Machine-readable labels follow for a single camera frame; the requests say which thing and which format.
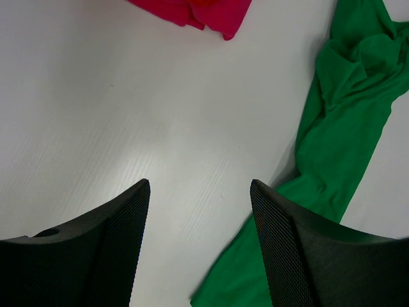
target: table surface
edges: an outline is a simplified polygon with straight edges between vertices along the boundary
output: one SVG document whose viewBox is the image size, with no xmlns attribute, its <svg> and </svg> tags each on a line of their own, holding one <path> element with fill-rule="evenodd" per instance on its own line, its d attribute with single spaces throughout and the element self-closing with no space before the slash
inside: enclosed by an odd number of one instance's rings
<svg viewBox="0 0 409 307">
<path fill-rule="evenodd" d="M 126 1 L 0 4 L 0 239 L 34 235 L 148 178 L 131 306 L 188 307 L 293 142 L 334 1 L 253 1 L 237 37 Z M 409 2 L 386 1 L 395 20 Z M 409 235 L 409 95 L 394 104 L 343 223 Z"/>
</svg>

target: green fabric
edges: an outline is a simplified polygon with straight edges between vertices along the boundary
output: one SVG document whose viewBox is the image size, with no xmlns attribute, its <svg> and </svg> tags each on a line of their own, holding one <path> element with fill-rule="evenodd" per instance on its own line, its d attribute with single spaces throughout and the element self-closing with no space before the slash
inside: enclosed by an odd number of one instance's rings
<svg viewBox="0 0 409 307">
<path fill-rule="evenodd" d="M 340 222 L 392 102 L 409 89 L 408 37 L 409 22 L 391 21 L 382 0 L 338 1 L 297 134 L 300 175 L 279 193 Z M 271 307 L 253 217 L 220 255 L 191 304 Z"/>
</svg>

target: mesh grip surface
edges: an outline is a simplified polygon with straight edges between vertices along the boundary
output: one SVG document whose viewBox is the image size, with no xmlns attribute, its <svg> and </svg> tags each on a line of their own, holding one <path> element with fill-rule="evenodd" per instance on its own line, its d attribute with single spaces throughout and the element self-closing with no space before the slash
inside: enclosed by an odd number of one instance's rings
<svg viewBox="0 0 409 307">
<path fill-rule="evenodd" d="M 292 218 L 254 182 L 250 194 L 273 306 L 317 306 Z"/>
<path fill-rule="evenodd" d="M 150 187 L 145 184 L 106 224 L 84 306 L 129 305 L 149 197 Z"/>
</svg>

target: pink cloth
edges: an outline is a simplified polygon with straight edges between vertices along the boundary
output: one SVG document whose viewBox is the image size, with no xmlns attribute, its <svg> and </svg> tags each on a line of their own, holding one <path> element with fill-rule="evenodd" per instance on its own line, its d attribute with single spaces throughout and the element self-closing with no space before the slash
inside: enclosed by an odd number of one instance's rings
<svg viewBox="0 0 409 307">
<path fill-rule="evenodd" d="M 190 25 L 203 30 L 205 26 L 232 39 L 251 4 L 251 0 L 218 0 L 208 6 L 185 0 L 129 0 L 144 10 L 179 26 Z"/>
</svg>

